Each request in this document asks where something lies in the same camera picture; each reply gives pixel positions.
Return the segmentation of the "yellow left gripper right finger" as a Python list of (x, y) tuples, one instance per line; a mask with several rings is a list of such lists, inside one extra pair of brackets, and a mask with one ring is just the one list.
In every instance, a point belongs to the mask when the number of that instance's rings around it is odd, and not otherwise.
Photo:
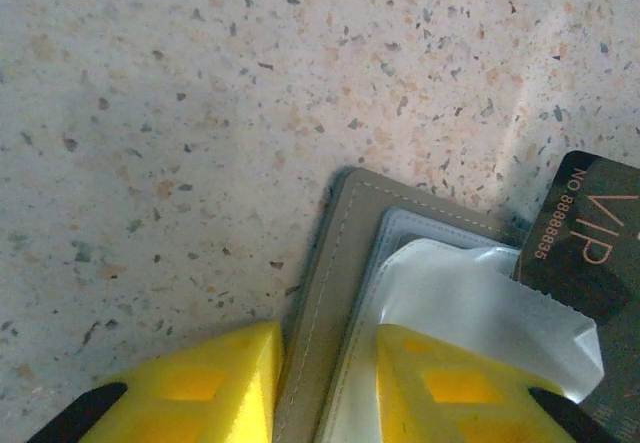
[(382, 443), (620, 443), (533, 373), (394, 324), (376, 351)]

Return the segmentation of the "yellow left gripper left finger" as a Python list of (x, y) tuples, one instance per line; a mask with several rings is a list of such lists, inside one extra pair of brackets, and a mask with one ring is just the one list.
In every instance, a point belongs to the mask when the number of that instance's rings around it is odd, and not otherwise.
[(283, 341), (260, 322), (122, 372), (27, 443), (272, 443)]

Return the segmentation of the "black VIP card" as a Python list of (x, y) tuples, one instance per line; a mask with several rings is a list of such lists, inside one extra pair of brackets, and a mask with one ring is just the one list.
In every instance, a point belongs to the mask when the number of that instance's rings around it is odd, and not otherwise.
[(595, 321), (605, 376), (582, 406), (640, 443), (640, 169), (568, 152), (513, 277)]

